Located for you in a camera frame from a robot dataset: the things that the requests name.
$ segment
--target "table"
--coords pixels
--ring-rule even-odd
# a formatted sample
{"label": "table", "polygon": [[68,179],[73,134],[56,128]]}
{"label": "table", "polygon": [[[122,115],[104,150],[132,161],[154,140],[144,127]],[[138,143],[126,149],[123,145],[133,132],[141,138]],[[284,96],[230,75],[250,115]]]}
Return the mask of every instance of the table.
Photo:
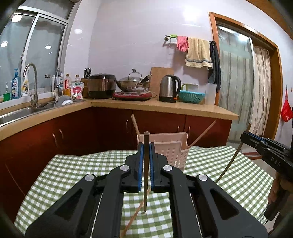
{"label": "table", "polygon": [[[88,173],[96,176],[109,173],[124,164],[128,155],[137,151],[106,151],[85,156],[56,155],[44,168],[26,195],[14,224],[25,233],[28,226]],[[235,149],[230,146],[202,148],[192,147],[185,165],[185,174],[206,174],[216,180],[229,163]],[[239,153],[230,169],[218,185],[241,204],[261,223],[273,178]],[[135,213],[143,192],[125,193],[121,229]],[[147,212],[143,208],[132,223],[125,237],[172,237],[171,209],[168,193],[150,192]]]}

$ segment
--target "stainless steel sink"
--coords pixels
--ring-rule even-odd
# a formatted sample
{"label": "stainless steel sink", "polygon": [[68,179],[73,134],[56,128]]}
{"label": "stainless steel sink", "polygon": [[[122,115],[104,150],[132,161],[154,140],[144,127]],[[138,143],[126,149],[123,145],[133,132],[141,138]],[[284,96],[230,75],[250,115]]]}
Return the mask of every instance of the stainless steel sink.
{"label": "stainless steel sink", "polygon": [[[79,102],[83,102],[84,100],[73,100],[73,101],[74,101],[74,103],[79,103]],[[49,103],[44,103],[36,108],[35,107],[23,108],[23,109],[2,115],[2,116],[0,116],[0,127],[7,125],[11,122],[20,120],[22,118],[34,115],[36,113],[40,113],[40,112],[44,112],[44,111],[48,111],[53,108],[56,108],[56,107],[54,107],[54,103],[55,103],[55,101],[49,102]]]}

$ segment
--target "plastic basket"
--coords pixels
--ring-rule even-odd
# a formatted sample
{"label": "plastic basket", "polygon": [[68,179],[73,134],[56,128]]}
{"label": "plastic basket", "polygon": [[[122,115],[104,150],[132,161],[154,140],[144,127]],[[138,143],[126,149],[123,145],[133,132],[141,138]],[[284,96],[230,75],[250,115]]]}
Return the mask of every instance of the plastic basket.
{"label": "plastic basket", "polygon": [[[168,164],[183,171],[189,152],[187,137],[186,132],[150,134],[149,140],[155,143],[156,153],[167,157]],[[140,141],[144,141],[143,134],[140,135]]]}
{"label": "plastic basket", "polygon": [[178,96],[183,102],[198,104],[204,99],[205,93],[189,92],[189,91],[181,90]]}

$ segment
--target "wooden cabinet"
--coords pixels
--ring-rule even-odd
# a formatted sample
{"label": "wooden cabinet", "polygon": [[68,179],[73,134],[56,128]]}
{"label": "wooden cabinet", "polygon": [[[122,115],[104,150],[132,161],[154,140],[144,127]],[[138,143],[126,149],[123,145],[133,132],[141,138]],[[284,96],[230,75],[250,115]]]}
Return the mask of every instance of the wooden cabinet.
{"label": "wooden cabinet", "polygon": [[93,108],[53,119],[59,154],[86,155],[99,151]]}
{"label": "wooden cabinet", "polygon": [[19,132],[0,141],[0,202],[14,220],[25,195],[55,154],[86,155],[107,150],[136,150],[131,115],[140,133],[188,132],[188,144],[216,120],[196,144],[225,145],[231,121],[181,114],[90,107]]}
{"label": "wooden cabinet", "polygon": [[232,121],[189,115],[186,116],[184,129],[188,133],[187,144],[190,145],[194,142],[214,120],[216,120],[216,124],[194,146],[216,147],[226,145]]}
{"label": "wooden cabinet", "polygon": [[137,149],[132,134],[132,110],[93,108],[99,151]]}
{"label": "wooden cabinet", "polygon": [[133,111],[133,114],[141,134],[145,131],[149,131],[151,134],[184,131],[186,115],[136,110]]}

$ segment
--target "white tiled wall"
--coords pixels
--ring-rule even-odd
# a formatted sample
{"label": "white tiled wall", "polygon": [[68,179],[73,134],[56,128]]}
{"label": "white tiled wall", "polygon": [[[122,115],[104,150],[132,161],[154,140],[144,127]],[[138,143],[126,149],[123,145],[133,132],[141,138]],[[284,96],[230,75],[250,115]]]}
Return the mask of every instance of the white tiled wall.
{"label": "white tiled wall", "polygon": [[97,12],[101,0],[81,0],[80,6],[74,18],[65,57],[64,73],[75,78],[84,75],[84,69],[88,67],[88,56]]}
{"label": "white tiled wall", "polygon": [[[177,34],[212,40],[209,11],[240,21],[276,43],[284,87],[293,87],[293,41],[246,0],[104,0],[93,28],[88,65],[93,73],[112,73],[117,79],[126,77],[132,68],[147,75],[153,66],[172,67],[182,82],[202,85],[207,71],[185,67],[185,55],[174,49],[175,44],[169,48],[164,37]],[[293,93],[288,97],[293,106]],[[276,140],[290,145],[291,137],[291,122],[280,123]]]}

